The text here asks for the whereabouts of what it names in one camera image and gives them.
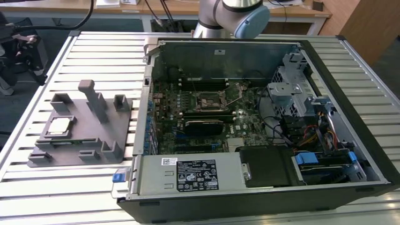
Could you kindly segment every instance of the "white sticker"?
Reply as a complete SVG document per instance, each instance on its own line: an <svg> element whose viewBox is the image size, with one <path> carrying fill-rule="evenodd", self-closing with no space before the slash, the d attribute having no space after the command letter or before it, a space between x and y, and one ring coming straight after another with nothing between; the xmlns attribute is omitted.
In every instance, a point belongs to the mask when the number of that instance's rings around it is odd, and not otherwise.
<svg viewBox="0 0 400 225"><path fill-rule="evenodd" d="M161 158L161 165L176 165L177 158Z"/></svg>
<svg viewBox="0 0 400 225"><path fill-rule="evenodd" d="M225 54L225 50L217 49L217 50L213 51L213 54L214 55L224 55Z"/></svg>
<svg viewBox="0 0 400 225"><path fill-rule="evenodd" d="M140 13L138 10L122 10L122 13Z"/></svg>

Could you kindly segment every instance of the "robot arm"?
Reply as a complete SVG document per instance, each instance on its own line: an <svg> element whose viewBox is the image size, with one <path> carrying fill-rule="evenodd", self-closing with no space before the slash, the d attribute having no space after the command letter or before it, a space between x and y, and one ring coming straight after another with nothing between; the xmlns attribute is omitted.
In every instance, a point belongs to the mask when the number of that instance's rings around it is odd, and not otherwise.
<svg viewBox="0 0 400 225"><path fill-rule="evenodd" d="M201 0L194 38L254 38L269 20L262 0Z"/></svg>

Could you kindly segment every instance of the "gray carpet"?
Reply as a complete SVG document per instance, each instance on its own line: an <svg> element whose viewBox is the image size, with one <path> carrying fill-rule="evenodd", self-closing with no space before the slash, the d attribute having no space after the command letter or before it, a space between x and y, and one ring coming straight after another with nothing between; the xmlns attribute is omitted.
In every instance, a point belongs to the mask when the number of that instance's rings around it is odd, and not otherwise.
<svg viewBox="0 0 400 225"><path fill-rule="evenodd" d="M372 69L400 98L400 37L393 41Z"/></svg>
<svg viewBox="0 0 400 225"><path fill-rule="evenodd" d="M8 18L10 23L20 21L21 18ZM62 19L61 24L64 26L72 26L77 24L80 19ZM53 21L48 18L32 18L33 25L53 25ZM141 32L140 20L126 19L89 19L86 24L81 27L85 31L133 31ZM49 63L48 67L57 56L58 50L68 36L68 31L60 30L41 30L38 35L44 40L45 49L48 53ZM373 70L392 89L397 97L400 98L400 40L393 42L393 45L388 48L381 56L381 59L376 63ZM18 75L20 80L28 80L29 77L25 74ZM20 82L13 87L13 96L2 96L0 94L0 131L12 131L24 109L30 101L30 98L37 89L37 84ZM0 146L5 144L6 136L0 135Z"/></svg>

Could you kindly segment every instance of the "aluminum extrusion table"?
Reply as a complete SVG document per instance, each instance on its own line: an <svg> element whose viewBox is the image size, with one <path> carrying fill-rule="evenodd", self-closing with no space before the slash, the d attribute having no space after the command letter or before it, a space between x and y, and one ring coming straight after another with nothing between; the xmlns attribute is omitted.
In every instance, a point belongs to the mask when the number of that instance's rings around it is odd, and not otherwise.
<svg viewBox="0 0 400 225"><path fill-rule="evenodd" d="M1 224L137 224L110 197L110 177L117 168L130 165L134 125L144 73L145 37L188 38L189 34L81 32L68 37L0 153ZM360 59L346 41L334 37L265 35L264 39L306 39L349 97L382 149L400 170L400 101ZM29 168L28 155L50 115L54 93L82 97L81 79L96 82L105 98L125 94L133 109L121 164ZM314 79L324 93L322 85ZM336 210L298 212L258 217L237 217L174 224L400 224L400 193L360 199Z"/></svg>

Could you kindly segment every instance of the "black sticker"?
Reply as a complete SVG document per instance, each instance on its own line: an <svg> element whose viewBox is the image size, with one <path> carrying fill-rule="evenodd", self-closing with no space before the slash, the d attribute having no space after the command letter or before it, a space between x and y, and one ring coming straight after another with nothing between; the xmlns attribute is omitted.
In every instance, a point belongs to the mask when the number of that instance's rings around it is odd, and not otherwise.
<svg viewBox="0 0 400 225"><path fill-rule="evenodd" d="M176 171L177 191L218 190L214 160L178 161Z"/></svg>

